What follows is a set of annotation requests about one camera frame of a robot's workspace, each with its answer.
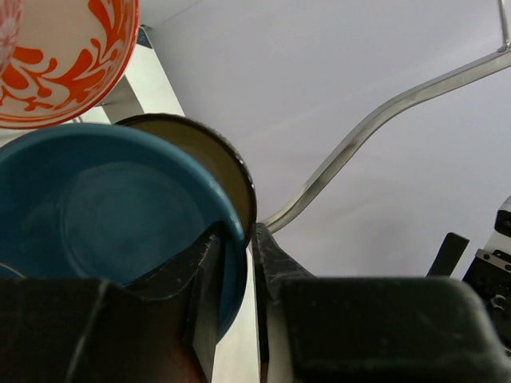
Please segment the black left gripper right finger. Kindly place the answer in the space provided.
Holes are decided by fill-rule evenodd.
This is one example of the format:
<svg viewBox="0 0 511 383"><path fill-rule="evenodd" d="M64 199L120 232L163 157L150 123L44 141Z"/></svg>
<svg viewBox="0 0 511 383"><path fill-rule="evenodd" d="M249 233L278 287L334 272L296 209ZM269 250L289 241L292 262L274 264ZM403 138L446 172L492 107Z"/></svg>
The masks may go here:
<svg viewBox="0 0 511 383"><path fill-rule="evenodd" d="M318 382L318 281L276 242L269 228L252 232L259 375L262 382Z"/></svg>

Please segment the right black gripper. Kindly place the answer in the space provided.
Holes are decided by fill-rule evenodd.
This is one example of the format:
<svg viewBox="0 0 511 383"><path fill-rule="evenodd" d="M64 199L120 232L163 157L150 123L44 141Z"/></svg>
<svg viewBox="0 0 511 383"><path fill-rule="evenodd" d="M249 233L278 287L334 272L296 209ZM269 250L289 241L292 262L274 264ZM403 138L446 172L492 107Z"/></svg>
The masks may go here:
<svg viewBox="0 0 511 383"><path fill-rule="evenodd" d="M451 276L469 240L449 232L426 276ZM495 318L510 319L510 255L503 251L478 250L463 281L480 296Z"/></svg>

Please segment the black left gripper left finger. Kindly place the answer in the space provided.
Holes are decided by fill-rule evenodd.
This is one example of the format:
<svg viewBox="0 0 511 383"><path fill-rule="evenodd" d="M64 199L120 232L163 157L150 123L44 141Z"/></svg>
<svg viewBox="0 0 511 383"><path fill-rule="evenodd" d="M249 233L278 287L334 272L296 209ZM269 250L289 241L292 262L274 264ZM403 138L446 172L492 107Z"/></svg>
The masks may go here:
<svg viewBox="0 0 511 383"><path fill-rule="evenodd" d="M143 352L156 382L210 382L220 327L226 226L211 224L185 250L125 289L152 313Z"/></svg>

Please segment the brown bowl dark patterned rim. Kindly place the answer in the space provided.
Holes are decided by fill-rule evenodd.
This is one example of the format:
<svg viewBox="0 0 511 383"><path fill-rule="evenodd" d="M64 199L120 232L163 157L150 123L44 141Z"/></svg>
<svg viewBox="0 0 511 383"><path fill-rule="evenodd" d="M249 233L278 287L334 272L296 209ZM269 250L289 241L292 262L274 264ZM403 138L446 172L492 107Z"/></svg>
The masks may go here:
<svg viewBox="0 0 511 383"><path fill-rule="evenodd" d="M224 189L240 218L245 242L250 242L257 216L255 185L244 159L224 136L198 121L167 113L131 116L116 124L153 134L199 162Z"/></svg>

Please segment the blue ceramic bowl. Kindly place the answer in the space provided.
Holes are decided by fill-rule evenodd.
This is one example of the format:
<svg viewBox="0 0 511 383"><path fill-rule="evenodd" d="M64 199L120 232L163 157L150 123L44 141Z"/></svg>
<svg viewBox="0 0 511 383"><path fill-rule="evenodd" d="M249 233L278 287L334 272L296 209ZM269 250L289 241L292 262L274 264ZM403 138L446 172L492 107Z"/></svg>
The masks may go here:
<svg viewBox="0 0 511 383"><path fill-rule="evenodd" d="M127 285L228 228L219 333L243 301L244 230L213 176L177 146L135 128L63 124L1 148L1 275L107 278Z"/></svg>

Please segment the orange floral white bowl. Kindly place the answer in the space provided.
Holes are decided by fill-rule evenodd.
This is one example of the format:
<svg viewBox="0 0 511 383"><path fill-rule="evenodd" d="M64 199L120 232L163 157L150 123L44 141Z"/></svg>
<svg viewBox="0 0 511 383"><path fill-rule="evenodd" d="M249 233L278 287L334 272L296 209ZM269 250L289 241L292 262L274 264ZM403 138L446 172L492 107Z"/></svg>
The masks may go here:
<svg viewBox="0 0 511 383"><path fill-rule="evenodd" d="M137 43L138 1L24 1L17 45L1 75L1 126L64 123L98 104Z"/></svg>

